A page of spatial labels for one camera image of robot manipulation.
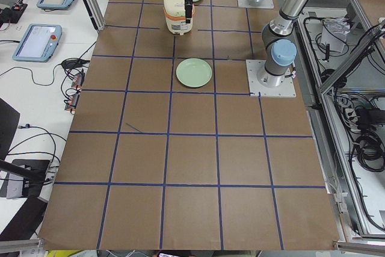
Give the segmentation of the aluminium side frame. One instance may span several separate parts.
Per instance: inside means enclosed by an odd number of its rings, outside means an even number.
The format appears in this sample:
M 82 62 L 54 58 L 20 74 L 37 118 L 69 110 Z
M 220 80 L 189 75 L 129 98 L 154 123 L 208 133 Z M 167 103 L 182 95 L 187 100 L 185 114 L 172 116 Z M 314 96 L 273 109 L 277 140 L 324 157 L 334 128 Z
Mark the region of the aluminium side frame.
M 322 20 L 350 25 L 342 53 Z M 346 239 L 384 241 L 384 0 L 310 0 L 298 20 Z

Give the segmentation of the black monitor stand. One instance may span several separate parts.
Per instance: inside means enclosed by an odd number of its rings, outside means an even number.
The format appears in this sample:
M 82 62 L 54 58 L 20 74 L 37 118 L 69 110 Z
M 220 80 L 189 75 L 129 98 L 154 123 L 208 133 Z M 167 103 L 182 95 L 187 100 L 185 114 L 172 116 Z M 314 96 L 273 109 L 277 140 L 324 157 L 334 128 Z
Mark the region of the black monitor stand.
M 1 100 L 1 170 L 7 175 L 1 185 L 1 197 L 39 196 L 46 182 L 46 172 L 50 161 L 46 159 L 14 159 L 6 162 L 20 114 L 6 101 Z

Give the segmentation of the white rice cooker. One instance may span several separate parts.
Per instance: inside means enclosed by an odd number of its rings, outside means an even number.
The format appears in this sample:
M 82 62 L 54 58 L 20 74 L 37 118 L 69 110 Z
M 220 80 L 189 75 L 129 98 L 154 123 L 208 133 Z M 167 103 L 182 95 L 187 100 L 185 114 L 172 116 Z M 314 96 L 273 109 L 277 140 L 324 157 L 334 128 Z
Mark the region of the white rice cooker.
M 164 0 L 164 14 L 168 30 L 173 34 L 184 35 L 191 31 L 195 6 L 192 5 L 191 23 L 185 22 L 184 0 Z

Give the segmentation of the crumpled white paper bag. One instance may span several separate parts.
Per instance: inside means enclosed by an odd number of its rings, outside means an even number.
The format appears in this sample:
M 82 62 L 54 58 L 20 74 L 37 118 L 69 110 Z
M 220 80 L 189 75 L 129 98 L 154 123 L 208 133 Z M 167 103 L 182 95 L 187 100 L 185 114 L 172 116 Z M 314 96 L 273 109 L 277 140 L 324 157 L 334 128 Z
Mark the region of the crumpled white paper bag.
M 350 25 L 344 17 L 325 18 L 322 20 L 321 46 L 329 45 L 332 52 L 342 53 L 350 33 Z

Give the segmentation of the lower teach pendant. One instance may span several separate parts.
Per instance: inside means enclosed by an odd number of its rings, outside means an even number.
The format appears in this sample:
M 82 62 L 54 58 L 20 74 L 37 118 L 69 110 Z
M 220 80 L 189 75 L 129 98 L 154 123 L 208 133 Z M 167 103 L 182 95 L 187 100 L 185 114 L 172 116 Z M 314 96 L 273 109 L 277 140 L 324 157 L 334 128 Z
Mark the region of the lower teach pendant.
M 62 32 L 61 25 L 30 24 L 12 59 L 26 62 L 47 62 L 56 50 Z

